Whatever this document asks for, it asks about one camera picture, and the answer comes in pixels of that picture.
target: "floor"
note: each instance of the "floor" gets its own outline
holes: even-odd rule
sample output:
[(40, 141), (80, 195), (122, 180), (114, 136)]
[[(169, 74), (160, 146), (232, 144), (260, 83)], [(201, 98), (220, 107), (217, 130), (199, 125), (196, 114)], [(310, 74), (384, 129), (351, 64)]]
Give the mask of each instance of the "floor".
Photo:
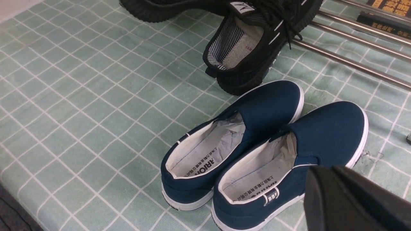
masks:
[(2, 0), (0, 1), (0, 23), (29, 9), (42, 0)]

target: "table surface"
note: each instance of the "table surface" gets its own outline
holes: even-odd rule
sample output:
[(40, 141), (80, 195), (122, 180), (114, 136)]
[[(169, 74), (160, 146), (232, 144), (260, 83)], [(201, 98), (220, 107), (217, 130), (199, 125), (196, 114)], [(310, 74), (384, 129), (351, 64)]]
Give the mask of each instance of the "table surface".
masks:
[[(329, 0), (323, 9), (358, 15)], [(0, 24), (0, 179), (45, 230), (218, 230), (210, 202), (191, 213), (167, 205), (159, 166), (182, 134), (236, 99), (204, 74), (221, 19), (194, 10), (149, 24), (117, 0), (45, 0)], [(301, 34), (411, 81), (405, 62), (311, 27)], [(411, 201), (409, 92), (297, 46), (264, 82), (279, 79), (304, 89), (304, 114), (336, 100), (364, 108), (368, 141), (354, 169)], [(263, 228), (306, 229), (302, 201)]]

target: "book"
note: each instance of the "book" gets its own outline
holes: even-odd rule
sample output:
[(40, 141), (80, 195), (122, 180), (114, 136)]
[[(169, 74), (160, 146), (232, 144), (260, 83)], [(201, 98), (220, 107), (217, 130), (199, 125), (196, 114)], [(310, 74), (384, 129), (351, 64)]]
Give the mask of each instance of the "book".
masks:
[[(368, 0), (367, 5), (411, 18), (411, 0)], [(398, 23), (367, 12), (360, 12), (357, 22), (411, 39), (411, 25)]]

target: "stainless steel bar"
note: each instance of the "stainless steel bar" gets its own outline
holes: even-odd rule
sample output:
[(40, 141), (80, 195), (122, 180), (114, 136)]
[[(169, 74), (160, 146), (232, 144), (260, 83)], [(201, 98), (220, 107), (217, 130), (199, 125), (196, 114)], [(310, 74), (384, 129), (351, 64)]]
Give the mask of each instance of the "stainless steel bar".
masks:
[(327, 32), (329, 32), (329, 33), (338, 35), (338, 36), (343, 37), (343, 38), (345, 38), (345, 39), (347, 39), (347, 40), (351, 40), (351, 41), (353, 41), (353, 42), (356, 42), (356, 43), (358, 43), (358, 44), (361, 44), (361, 45), (363, 45), (363, 46), (367, 46), (367, 47), (369, 47), (369, 48), (371, 48), (371, 49), (374, 49), (374, 50), (376, 50), (376, 51), (380, 51), (380, 52), (385, 53), (385, 54), (387, 54), (387, 55), (390, 55), (390, 56), (392, 56), (392, 57), (394, 57), (394, 58), (398, 58), (398, 59), (401, 59), (401, 60), (403, 60), (403, 61), (405, 61), (405, 62), (411, 63), (411, 55), (406, 55), (406, 54), (404, 54), (404, 53), (401, 53), (401, 52), (398, 52), (398, 51), (394, 51), (394, 50), (392, 50), (392, 49), (390, 49), (390, 48), (388, 48), (388, 47), (385, 47), (385, 46), (382, 46), (382, 45), (379, 45), (379, 44), (374, 44), (374, 43), (372, 43), (372, 42), (370, 42), (370, 41), (367, 41), (367, 40), (365, 40), (365, 39), (362, 39), (362, 38), (360, 38), (360, 37), (358, 37), (358, 36), (355, 36), (355, 35), (346, 33), (346, 32), (344, 32), (344, 31), (341, 31), (341, 30), (332, 28), (332, 27), (330, 27), (330, 26), (327, 26), (327, 25), (324, 25), (324, 24), (321, 24), (321, 23), (318, 23), (318, 22), (314, 22), (314, 21), (311, 22), (311, 26), (316, 27), (316, 28), (318, 28), (318, 29), (320, 29), (320, 30), (324, 30), (324, 31), (327, 31)]
[(381, 72), (379, 70), (376, 70), (374, 68), (370, 68), (370, 67), (368, 67), (366, 65), (363, 65), (359, 62), (356, 62), (356, 61), (351, 60), (351, 59), (347, 59), (347, 58), (345, 58), (341, 55), (332, 53), (328, 50), (325, 50), (323, 48), (319, 48), (319, 47), (314, 46), (312, 44), (309, 44), (307, 42), (303, 42), (303, 41), (300, 41), (298, 39), (293, 39), (293, 43), (295, 43), (295, 44), (299, 45), (300, 47), (303, 47), (307, 50), (310, 50), (310, 51), (316, 52), (320, 55), (323, 55), (325, 57), (328, 57), (329, 59), (332, 59), (334, 61), (342, 63), (346, 66), (352, 67), (352, 68), (357, 69), (359, 71), (362, 71), (366, 74), (377, 77), (378, 79), (387, 81), (387, 82), (392, 83), (394, 85), (397, 85), (397, 86), (399, 86), (399, 87), (401, 87), (401, 88), (403, 88), (407, 91), (411, 91), (411, 83), (410, 82), (404, 81), (400, 78), (397, 78), (397, 77), (394, 77), (392, 75), (386, 74), (386, 73)]
[(357, 23), (355, 21), (352, 21), (352, 20), (349, 20), (349, 19), (346, 19), (346, 18), (342, 18), (342, 17), (336, 16), (336, 15), (332, 15), (332, 14), (329, 14), (329, 13), (326, 13), (326, 12), (323, 12), (323, 11), (320, 11), (318, 13), (318, 15), (321, 16), (321, 17), (324, 17), (324, 18), (334, 20), (334, 21), (336, 21), (338, 23), (341, 23), (343, 25), (347, 25), (347, 26), (349, 26), (351, 28), (354, 28), (356, 30), (359, 30), (359, 31), (362, 31), (362, 32), (365, 32), (365, 33), (370, 33), (370, 34), (375, 35), (375, 36), (377, 36), (381, 39), (385, 39), (385, 40), (388, 40), (388, 41), (399, 43), (399, 44), (404, 45), (404, 46), (411, 47), (411, 41), (409, 41), (405, 38), (401, 38), (399, 36), (387, 33), (385, 31), (377, 30), (377, 29), (372, 28), (370, 26), (366, 26), (366, 25), (363, 25), (361, 23)]
[(341, 4), (347, 5), (349, 7), (356, 7), (360, 8), (361, 10), (368, 12), (368, 13), (373, 13), (375, 15), (387, 18), (392, 21), (396, 21), (398, 23), (404, 24), (404, 25), (410, 25), (411, 24), (411, 18), (406, 18), (402, 17), (401, 15), (394, 14), (385, 10), (381, 10), (369, 5), (365, 5), (359, 2), (354, 2), (351, 0), (333, 0), (335, 2), (339, 2)]

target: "white rubber sole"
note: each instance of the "white rubber sole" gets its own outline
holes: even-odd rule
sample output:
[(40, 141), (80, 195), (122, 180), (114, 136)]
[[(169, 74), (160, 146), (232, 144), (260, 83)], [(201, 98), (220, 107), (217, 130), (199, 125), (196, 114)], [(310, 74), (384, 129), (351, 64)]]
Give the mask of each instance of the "white rubber sole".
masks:
[(164, 191), (163, 184), (161, 184), (161, 192), (163, 193), (163, 196), (166, 202), (174, 209), (177, 209), (178, 211), (186, 211), (186, 212), (194, 211), (196, 209), (201, 208), (203, 205), (205, 205), (212, 198), (212, 195), (214, 194), (213, 190), (214, 188), (212, 188), (211, 191), (209, 191), (204, 197), (202, 197), (198, 201), (195, 201), (193, 203), (184, 204), (184, 203), (176, 202), (173, 199), (171, 199)]
[[(255, 90), (255, 89), (259, 88), (259, 87), (262, 87), (262, 86), (264, 86), (264, 85), (266, 85), (266, 84), (269, 84), (269, 83), (272, 83), (272, 82), (277, 82), (277, 81), (271, 81), (271, 82), (268, 82), (268, 83), (265, 83), (265, 84), (261, 84), (260, 86), (255, 87), (255, 88), (247, 91), (246, 93), (244, 93), (243, 95), (241, 95), (237, 100), (239, 100), (239, 99), (240, 99), (241, 97), (243, 97), (245, 94), (247, 94), (247, 93), (249, 93), (249, 92), (251, 92), (251, 91), (253, 91), (253, 90)], [(302, 107), (304, 106), (304, 90), (303, 90), (298, 84), (296, 84), (296, 85), (298, 86), (298, 89), (300, 90), (300, 101), (298, 102), (298, 106), (297, 106), (296, 112), (295, 112), (293, 118), (291, 119), (290, 123), (293, 123), (293, 122), (295, 122), (297, 119), (299, 119), (299, 117), (300, 117), (300, 115), (301, 115), (301, 112), (302, 112)], [(171, 198), (167, 195), (167, 193), (164, 191), (163, 184), (161, 184), (161, 191), (162, 191), (162, 194), (163, 194), (164, 199), (166, 200), (166, 202), (167, 202), (171, 207), (173, 207), (174, 209), (177, 209), (178, 211), (187, 211), (187, 212), (188, 212), (188, 211), (194, 211), (194, 210), (197, 210), (197, 209), (201, 208), (203, 205), (205, 205), (205, 204), (212, 198), (212, 196), (213, 196), (213, 194), (214, 194), (213, 189), (211, 189), (211, 191), (210, 191), (209, 193), (207, 193), (207, 194), (206, 194), (203, 198), (201, 198), (200, 200), (195, 201), (195, 202), (193, 202), (193, 203), (184, 204), (184, 203), (176, 202), (176, 201), (174, 201), (173, 199), (171, 199)]]
[[(350, 161), (345, 165), (348, 168), (352, 168), (354, 167), (354, 165), (356, 164), (356, 162), (358, 161), (358, 159), (361, 157), (361, 154), (364, 150), (365, 147), (365, 143), (367, 142), (367, 136), (368, 136), (368, 117), (367, 114), (365, 114), (365, 111), (360, 108), (361, 111), (363, 112), (364, 115), (364, 130), (363, 130), (363, 136), (361, 138), (360, 144), (358, 145), (358, 148), (356, 150), (356, 152), (354, 153), (353, 157), (350, 159)], [(298, 196), (292, 200), (290, 200), (289, 202), (285, 203), (283, 206), (281, 206), (280, 208), (278, 208), (276, 211), (274, 211), (273, 213), (271, 213), (262, 223), (260, 223), (259, 225), (253, 227), (253, 228), (249, 228), (249, 229), (233, 229), (228, 227), (226, 224), (224, 224), (222, 221), (220, 221), (217, 217), (217, 215), (215, 214), (215, 210), (214, 210), (214, 203), (211, 206), (211, 215), (212, 218), (214, 219), (214, 222), (216, 223), (216, 225), (222, 230), (222, 231), (258, 231), (261, 228), (263, 228), (270, 220), (272, 220), (274, 217), (276, 217), (278, 214), (280, 214), (282, 211), (284, 211), (286, 208), (290, 207), (291, 205), (297, 203), (300, 199), (304, 198), (305, 194), (302, 194), (301, 196)]]

